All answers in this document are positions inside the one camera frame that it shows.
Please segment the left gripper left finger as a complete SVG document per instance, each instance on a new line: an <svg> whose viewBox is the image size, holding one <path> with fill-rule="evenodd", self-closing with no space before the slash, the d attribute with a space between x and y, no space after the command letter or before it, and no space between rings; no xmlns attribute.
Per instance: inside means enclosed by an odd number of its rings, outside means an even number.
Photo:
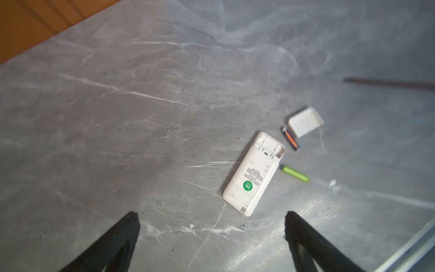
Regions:
<svg viewBox="0 0 435 272"><path fill-rule="evenodd" d="M126 272L140 231L136 212L129 212L62 272Z"/></svg>

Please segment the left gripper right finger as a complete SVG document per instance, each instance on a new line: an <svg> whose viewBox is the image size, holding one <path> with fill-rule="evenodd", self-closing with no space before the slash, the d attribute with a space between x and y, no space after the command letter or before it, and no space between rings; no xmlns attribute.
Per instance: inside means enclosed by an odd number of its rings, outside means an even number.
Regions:
<svg viewBox="0 0 435 272"><path fill-rule="evenodd" d="M362 268L339 251L307 221L294 212L285 216L285 240L298 272L361 272Z"/></svg>

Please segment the green battery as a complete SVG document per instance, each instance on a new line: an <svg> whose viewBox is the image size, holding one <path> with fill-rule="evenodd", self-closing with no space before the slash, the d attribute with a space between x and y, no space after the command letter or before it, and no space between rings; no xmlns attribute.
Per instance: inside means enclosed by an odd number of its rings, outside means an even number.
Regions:
<svg viewBox="0 0 435 272"><path fill-rule="evenodd" d="M285 165L281 165L280 168L281 168L283 173L286 173L287 175L290 175L290 176L292 176L292 177L294 177L294 178L296 178L296 179L298 179L300 181L303 181L303 182L308 182L309 181L309 177L308 176L300 173L297 170L294 170L294 169L292 169L292 168L290 168L288 166L285 166Z"/></svg>

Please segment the white remote control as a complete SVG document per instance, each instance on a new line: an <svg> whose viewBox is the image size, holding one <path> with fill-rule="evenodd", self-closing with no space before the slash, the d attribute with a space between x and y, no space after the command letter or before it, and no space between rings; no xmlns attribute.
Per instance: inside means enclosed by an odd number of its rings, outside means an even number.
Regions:
<svg viewBox="0 0 435 272"><path fill-rule="evenodd" d="M223 192L223 198L241 214L253 214L285 154L285 146L261 131Z"/></svg>

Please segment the blue orange battery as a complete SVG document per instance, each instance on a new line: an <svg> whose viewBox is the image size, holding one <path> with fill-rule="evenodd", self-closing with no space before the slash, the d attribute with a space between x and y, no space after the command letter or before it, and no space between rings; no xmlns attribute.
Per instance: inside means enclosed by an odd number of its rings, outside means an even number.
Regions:
<svg viewBox="0 0 435 272"><path fill-rule="evenodd" d="M290 133L290 131L285 126L282 126L280 129L281 129L283 135L285 136L285 138L287 139L287 141L289 142L289 144L291 145L291 147L295 151L298 151L300 149L300 145L296 142L295 138Z"/></svg>

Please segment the white battery cover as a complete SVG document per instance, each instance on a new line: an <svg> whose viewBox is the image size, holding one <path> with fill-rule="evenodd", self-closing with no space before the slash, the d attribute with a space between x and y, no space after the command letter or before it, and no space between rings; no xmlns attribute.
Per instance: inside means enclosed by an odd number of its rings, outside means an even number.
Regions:
<svg viewBox="0 0 435 272"><path fill-rule="evenodd" d="M287 125L296 138L301 138L324 125L323 118L313 107L307 107L292 115Z"/></svg>

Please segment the black yellow screwdriver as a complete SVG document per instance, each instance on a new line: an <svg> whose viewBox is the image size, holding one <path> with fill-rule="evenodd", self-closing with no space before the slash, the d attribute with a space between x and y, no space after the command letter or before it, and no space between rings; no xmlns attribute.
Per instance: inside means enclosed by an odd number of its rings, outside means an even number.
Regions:
<svg viewBox="0 0 435 272"><path fill-rule="evenodd" d="M412 88L426 91L434 91L434 83L419 83L419 82L409 82L409 81L394 81L394 80L381 80L381 79L368 79L368 78L355 78L355 77L345 77L343 82L352 83L358 85L371 85L371 86L386 86L386 87L396 87L396 88Z"/></svg>

